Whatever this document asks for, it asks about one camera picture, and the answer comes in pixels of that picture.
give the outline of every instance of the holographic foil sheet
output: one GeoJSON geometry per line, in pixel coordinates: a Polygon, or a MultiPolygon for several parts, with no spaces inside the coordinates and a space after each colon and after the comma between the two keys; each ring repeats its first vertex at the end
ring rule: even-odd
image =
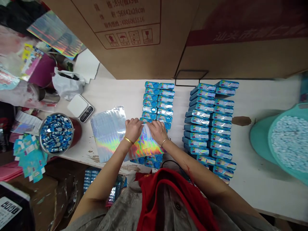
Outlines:
{"type": "MultiPolygon", "coordinates": [[[[91,118],[91,126],[95,138],[100,162],[110,159],[125,135],[126,116],[123,106],[115,107],[91,118]]],[[[148,126],[143,125],[139,139],[129,150],[124,161],[138,157],[166,153],[152,138],[148,126]]]]}

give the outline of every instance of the white candy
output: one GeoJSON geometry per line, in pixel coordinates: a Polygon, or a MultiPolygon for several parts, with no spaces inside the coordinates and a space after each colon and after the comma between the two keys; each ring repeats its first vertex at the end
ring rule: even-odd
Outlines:
{"type": "Polygon", "coordinates": [[[308,121],[282,117],[273,129],[271,142],[278,159],[286,167],[308,173],[308,121]]]}

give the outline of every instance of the warning symbol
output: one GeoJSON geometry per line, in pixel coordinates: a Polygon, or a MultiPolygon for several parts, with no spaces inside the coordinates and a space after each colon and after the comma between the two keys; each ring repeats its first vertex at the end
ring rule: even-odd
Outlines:
{"type": "Polygon", "coordinates": [[[128,46],[129,45],[129,41],[128,41],[128,38],[127,38],[127,35],[126,35],[125,32],[117,33],[117,35],[118,35],[118,38],[119,38],[122,46],[128,46]]]}
{"type": "Polygon", "coordinates": [[[132,41],[133,45],[141,44],[140,37],[139,37],[139,32],[137,30],[129,31],[128,34],[129,34],[129,37],[131,38],[131,41],[132,41]]]}
{"type": "Polygon", "coordinates": [[[111,45],[112,47],[118,47],[118,46],[119,46],[119,44],[118,44],[118,42],[117,42],[116,37],[115,37],[114,34],[107,34],[107,35],[105,35],[105,36],[106,36],[108,42],[110,43],[110,45],[111,45]]]}
{"type": "Polygon", "coordinates": [[[143,43],[153,43],[152,29],[142,30],[143,43]]]}

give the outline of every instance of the plastic tub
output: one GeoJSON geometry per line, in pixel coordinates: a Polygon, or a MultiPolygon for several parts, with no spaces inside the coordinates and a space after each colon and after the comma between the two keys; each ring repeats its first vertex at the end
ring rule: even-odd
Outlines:
{"type": "Polygon", "coordinates": [[[308,121],[308,103],[295,105],[293,108],[276,116],[270,116],[257,122],[250,131],[250,142],[254,150],[264,159],[278,165],[290,175],[308,186],[308,173],[290,169],[277,158],[271,144],[272,131],[276,123],[284,116],[296,116],[308,121]]]}

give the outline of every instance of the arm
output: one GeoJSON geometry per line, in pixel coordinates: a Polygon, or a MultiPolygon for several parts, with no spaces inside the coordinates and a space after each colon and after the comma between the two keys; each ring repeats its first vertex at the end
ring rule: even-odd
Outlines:
{"type": "Polygon", "coordinates": [[[197,160],[189,156],[176,146],[165,129],[165,124],[159,121],[148,123],[154,140],[161,144],[181,168],[194,180],[201,192],[212,202],[230,211],[242,212],[265,220],[253,207],[251,207],[239,194],[224,183],[217,175],[208,170],[197,160]]]}
{"type": "MultiPolygon", "coordinates": [[[[130,141],[135,142],[141,134],[142,124],[143,122],[139,121],[137,118],[126,120],[125,137],[130,141]]],[[[126,139],[123,139],[120,142],[116,151],[107,161],[95,180],[90,184],[86,193],[83,195],[71,218],[69,225],[82,215],[105,207],[111,189],[116,182],[116,178],[119,174],[121,165],[131,146],[132,144],[126,139]]]]}

